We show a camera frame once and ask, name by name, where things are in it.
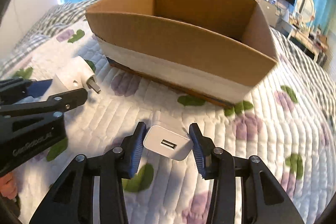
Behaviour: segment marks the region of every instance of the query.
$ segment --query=green leaf pattern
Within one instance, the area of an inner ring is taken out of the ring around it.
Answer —
[[[85,35],[85,32],[81,29],[78,29],[77,32],[68,40],[68,43],[74,43],[81,39]]]
[[[296,173],[297,179],[301,179],[303,177],[303,161],[299,154],[292,153],[285,159],[285,164],[290,167],[289,173]]]
[[[84,61],[90,66],[93,72],[96,72],[96,66],[94,65],[92,61],[87,60],[87,59],[84,59]]]
[[[29,67],[24,69],[19,69],[16,73],[14,73],[13,77],[22,77],[23,79],[29,79],[33,73],[33,68]]]
[[[202,106],[205,104],[205,100],[191,95],[180,96],[177,101],[184,106]]]
[[[294,104],[297,104],[297,98],[296,98],[296,95],[295,95],[295,92],[294,92],[294,90],[292,90],[289,86],[287,86],[287,85],[282,85],[282,86],[280,86],[281,87],[281,89],[284,91],[284,92],[286,92],[287,94],[288,94],[288,96],[289,96],[289,98],[291,98],[291,100],[292,100],[292,102],[294,103]]]
[[[56,159],[61,153],[63,153],[68,148],[68,138],[55,143],[49,150],[47,154],[47,161],[52,161]]]
[[[234,107],[232,108],[226,108],[224,109],[225,116],[231,116],[234,113],[236,115],[242,114],[243,111],[253,109],[253,104],[249,101],[241,101],[237,103]]]
[[[153,181],[153,178],[153,166],[151,164],[145,164],[132,179],[122,179],[123,189],[126,192],[138,193],[148,189]]]

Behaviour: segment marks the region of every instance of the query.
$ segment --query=usb port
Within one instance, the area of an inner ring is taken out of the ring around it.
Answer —
[[[175,149],[176,144],[168,142],[166,140],[162,140],[161,142],[162,145],[167,146],[168,148]]]

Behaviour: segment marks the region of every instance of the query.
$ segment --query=metal prong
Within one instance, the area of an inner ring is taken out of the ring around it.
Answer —
[[[93,78],[90,78],[87,82],[87,85],[89,88],[93,89],[98,94],[101,93],[100,87],[97,85],[97,83],[93,80]]]

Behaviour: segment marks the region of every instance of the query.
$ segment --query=white usb charger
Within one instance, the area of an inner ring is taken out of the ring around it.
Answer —
[[[187,130],[178,119],[156,111],[143,146],[173,160],[184,160],[193,148]]]

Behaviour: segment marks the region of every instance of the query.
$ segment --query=purple flower pattern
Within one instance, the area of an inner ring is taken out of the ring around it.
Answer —
[[[239,140],[253,140],[262,128],[263,121],[253,113],[239,115],[233,121],[233,133]]]
[[[293,198],[295,190],[296,174],[284,172],[281,178],[281,186],[290,198]]]
[[[328,146],[330,144],[330,135],[328,126],[325,122],[321,123],[322,132],[320,133],[320,140],[323,146]]]
[[[182,221],[186,224],[205,224],[211,201],[211,192],[196,194],[189,207],[182,211]]]
[[[34,159],[35,159],[36,161],[43,160],[43,159],[46,158],[48,152],[49,152],[48,149],[47,149],[47,150],[44,150],[44,151],[42,151],[41,153],[37,154],[37,155],[34,157]]]
[[[286,92],[275,91],[274,97],[277,103],[282,106],[284,111],[292,112],[294,110],[294,103]]]
[[[129,73],[120,73],[115,76],[111,82],[111,88],[115,95],[125,97],[135,94],[139,88],[141,77]]]
[[[65,40],[70,39],[74,35],[75,31],[72,29],[67,29],[63,32],[61,32],[58,36],[56,36],[56,39],[58,42],[63,42]]]
[[[281,62],[284,62],[285,64],[288,64],[288,60],[287,60],[286,56],[280,54],[279,55],[279,59],[280,59]]]

